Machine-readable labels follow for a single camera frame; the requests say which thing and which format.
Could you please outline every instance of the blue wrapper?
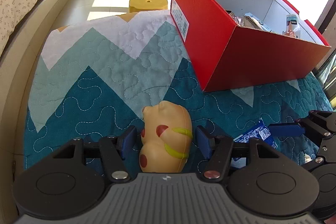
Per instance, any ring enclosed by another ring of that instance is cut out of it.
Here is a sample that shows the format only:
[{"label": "blue wrapper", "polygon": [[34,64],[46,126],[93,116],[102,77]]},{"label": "blue wrapper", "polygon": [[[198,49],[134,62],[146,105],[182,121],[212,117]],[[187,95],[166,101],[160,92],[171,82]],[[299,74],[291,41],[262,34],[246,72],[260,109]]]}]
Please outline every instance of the blue wrapper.
[{"label": "blue wrapper", "polygon": [[[262,119],[252,127],[250,130],[245,132],[243,135],[238,136],[234,139],[235,142],[247,143],[250,138],[262,139],[264,142],[268,143],[273,148],[278,148],[275,143],[270,131],[267,126],[264,125]],[[246,165],[246,158],[232,158],[231,165],[237,168],[241,168]]]}]

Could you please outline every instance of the red cardboard box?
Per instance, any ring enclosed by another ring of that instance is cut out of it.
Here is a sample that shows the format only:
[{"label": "red cardboard box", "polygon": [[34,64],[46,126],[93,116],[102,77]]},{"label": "red cardboard box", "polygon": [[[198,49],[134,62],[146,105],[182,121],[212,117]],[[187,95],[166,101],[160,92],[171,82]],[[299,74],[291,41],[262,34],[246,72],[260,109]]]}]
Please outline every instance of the red cardboard box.
[{"label": "red cardboard box", "polygon": [[[252,13],[272,32],[239,26],[225,10],[236,16]],[[206,92],[305,77],[330,46],[307,20],[299,19],[301,39],[281,35],[286,15],[298,13],[286,0],[172,0],[171,4],[172,18]]]}]

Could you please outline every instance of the yellow toy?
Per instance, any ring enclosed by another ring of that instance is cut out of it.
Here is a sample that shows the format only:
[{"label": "yellow toy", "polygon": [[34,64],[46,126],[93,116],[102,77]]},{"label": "yellow toy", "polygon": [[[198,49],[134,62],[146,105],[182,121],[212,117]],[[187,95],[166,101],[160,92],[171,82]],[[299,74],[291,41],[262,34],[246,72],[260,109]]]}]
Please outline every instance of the yellow toy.
[{"label": "yellow toy", "polygon": [[143,172],[179,173],[189,157],[193,139],[188,111],[168,101],[142,109],[145,128],[139,163]]}]

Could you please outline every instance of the blue gripper pad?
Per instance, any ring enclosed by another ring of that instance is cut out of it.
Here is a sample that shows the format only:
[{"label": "blue gripper pad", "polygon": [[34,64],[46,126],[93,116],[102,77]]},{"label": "blue gripper pad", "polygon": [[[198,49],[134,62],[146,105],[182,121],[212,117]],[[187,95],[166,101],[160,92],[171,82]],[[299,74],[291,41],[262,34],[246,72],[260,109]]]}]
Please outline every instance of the blue gripper pad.
[{"label": "blue gripper pad", "polygon": [[299,137],[305,134],[305,129],[296,122],[271,123],[268,129],[274,137]]},{"label": "blue gripper pad", "polygon": [[197,145],[203,157],[209,160],[215,148],[215,139],[202,126],[197,126],[195,130]]},{"label": "blue gripper pad", "polygon": [[137,128],[129,126],[126,131],[118,137],[118,148],[120,149],[120,157],[125,160],[127,153],[132,150],[137,141]]}]

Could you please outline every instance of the red spot on toy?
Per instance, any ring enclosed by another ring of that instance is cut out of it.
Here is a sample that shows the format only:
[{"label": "red spot on toy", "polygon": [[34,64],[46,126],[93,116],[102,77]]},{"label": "red spot on toy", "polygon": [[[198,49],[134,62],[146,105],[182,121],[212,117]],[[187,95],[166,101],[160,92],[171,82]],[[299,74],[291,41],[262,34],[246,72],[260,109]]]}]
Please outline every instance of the red spot on toy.
[{"label": "red spot on toy", "polygon": [[141,165],[142,168],[145,168],[147,166],[147,158],[144,154],[140,155],[139,162],[140,162],[140,165]]},{"label": "red spot on toy", "polygon": [[157,126],[156,128],[156,134],[158,136],[161,136],[161,134],[168,128],[168,126],[166,126],[165,124],[161,124],[159,126]]}]

